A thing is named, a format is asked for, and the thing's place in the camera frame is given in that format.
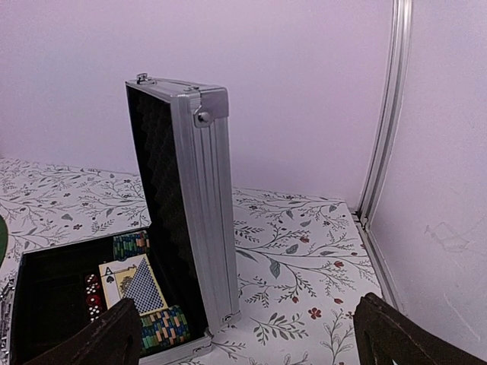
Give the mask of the row of poker chips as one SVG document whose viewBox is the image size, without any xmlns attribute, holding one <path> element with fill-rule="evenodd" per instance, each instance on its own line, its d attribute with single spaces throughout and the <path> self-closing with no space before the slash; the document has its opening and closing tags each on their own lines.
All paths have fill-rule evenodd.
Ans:
<svg viewBox="0 0 487 365">
<path fill-rule="evenodd" d="M 113 258 L 117 261 L 148 254 L 149 251 L 150 242 L 146 230 L 126 233 L 113 238 Z"/>
</svg>

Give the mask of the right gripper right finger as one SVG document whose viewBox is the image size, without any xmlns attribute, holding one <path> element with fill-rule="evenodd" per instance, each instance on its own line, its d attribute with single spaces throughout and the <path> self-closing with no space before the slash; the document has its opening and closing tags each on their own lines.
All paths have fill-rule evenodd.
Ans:
<svg viewBox="0 0 487 365">
<path fill-rule="evenodd" d="M 425 331 L 373 293 L 360 299 L 353 322 L 361 365 L 483 365 L 483 360 Z"/>
</svg>

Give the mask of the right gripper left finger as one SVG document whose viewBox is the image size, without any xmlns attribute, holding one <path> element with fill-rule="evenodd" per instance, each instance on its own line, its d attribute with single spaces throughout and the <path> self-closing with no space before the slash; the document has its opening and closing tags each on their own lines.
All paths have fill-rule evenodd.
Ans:
<svg viewBox="0 0 487 365">
<path fill-rule="evenodd" d="M 29 364 L 138 364 L 142 323 L 132 299 L 122 299 L 78 334 Z"/>
</svg>

